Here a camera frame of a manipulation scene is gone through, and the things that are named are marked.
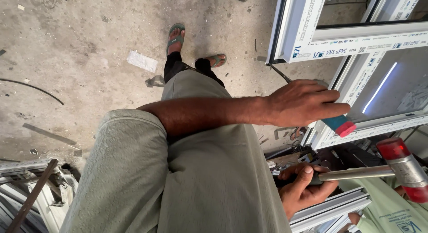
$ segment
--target light green shirt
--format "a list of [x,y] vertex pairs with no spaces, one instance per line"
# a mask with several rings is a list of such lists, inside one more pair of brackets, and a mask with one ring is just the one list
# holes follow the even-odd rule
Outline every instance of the light green shirt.
[[[178,73],[162,99],[230,98],[213,79]],[[107,113],[63,233],[291,233],[252,125],[193,134],[172,145],[147,112]]]
[[362,233],[428,233],[428,203],[405,200],[394,188],[395,177],[340,180],[339,187],[348,191],[364,187],[372,202],[362,211],[357,228]]

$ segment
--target black rubber strip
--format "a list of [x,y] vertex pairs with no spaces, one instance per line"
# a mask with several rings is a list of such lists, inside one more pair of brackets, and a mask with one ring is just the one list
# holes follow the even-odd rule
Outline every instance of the black rubber strip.
[[61,141],[62,143],[66,143],[66,144],[69,144],[69,145],[76,145],[77,144],[76,142],[72,141],[71,139],[64,138],[62,136],[53,134],[51,132],[48,132],[46,130],[43,130],[41,128],[35,127],[35,126],[27,124],[27,123],[24,123],[23,127],[24,128],[28,128],[29,130],[34,131],[36,133],[42,134],[42,135],[44,135],[46,137],[50,137],[50,138],[56,139],[58,141]]
[[52,98],[54,98],[55,100],[57,100],[58,102],[60,102],[60,104],[61,104],[61,105],[64,105],[64,103],[63,103],[60,99],[58,99],[58,98],[57,98],[57,97],[55,97],[54,95],[52,95],[52,94],[50,94],[50,93],[46,92],[45,90],[40,89],[40,88],[38,88],[38,87],[35,87],[35,86],[32,86],[32,85],[29,85],[29,84],[26,84],[26,83],[23,83],[23,82],[18,82],[18,81],[9,80],[9,79],[4,79],[4,78],[0,78],[0,81],[5,81],[5,82],[14,82],[14,83],[18,83],[18,84],[21,84],[21,85],[25,85],[25,86],[32,87],[32,88],[37,89],[37,90],[39,90],[39,91],[41,91],[41,92],[43,92],[43,93],[46,93],[47,95],[51,96]]

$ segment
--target forearm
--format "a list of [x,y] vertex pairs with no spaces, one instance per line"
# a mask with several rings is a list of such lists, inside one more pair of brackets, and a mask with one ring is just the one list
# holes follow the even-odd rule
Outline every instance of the forearm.
[[137,108],[159,118],[168,136],[180,136],[230,124],[266,125],[268,110],[262,97],[238,99],[184,98]]

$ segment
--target shirt sleeve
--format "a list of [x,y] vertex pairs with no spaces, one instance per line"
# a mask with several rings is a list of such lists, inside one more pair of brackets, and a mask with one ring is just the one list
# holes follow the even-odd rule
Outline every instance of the shirt sleeve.
[[60,232],[155,232],[168,174],[166,137],[150,113],[107,113]]
[[381,233],[377,226],[369,219],[361,217],[356,227],[361,233]]

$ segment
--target foot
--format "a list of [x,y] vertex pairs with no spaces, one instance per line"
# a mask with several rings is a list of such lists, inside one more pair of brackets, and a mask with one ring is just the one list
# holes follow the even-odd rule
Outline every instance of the foot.
[[[169,34],[168,41],[174,40],[174,38],[176,38],[179,34],[180,34],[180,29],[174,29],[173,32],[171,32],[171,34]],[[181,36],[183,38],[185,37],[185,30],[181,31]],[[183,47],[183,45],[179,41],[171,44],[168,47],[168,55],[170,55],[172,52],[181,52],[182,47]]]
[[[215,68],[217,68],[217,67],[219,67],[219,66],[223,65],[223,64],[224,64],[224,59],[226,58],[226,56],[225,56],[225,55],[223,55],[223,54],[220,54],[220,55],[218,55],[217,57],[218,57],[218,58],[220,58],[220,62],[219,62],[219,63],[217,63],[217,65],[215,66]],[[205,59],[210,60],[210,65],[211,65],[211,66],[213,66],[213,65],[215,64],[215,62],[216,62],[215,58],[210,57],[210,56],[209,56],[209,57],[206,57]]]

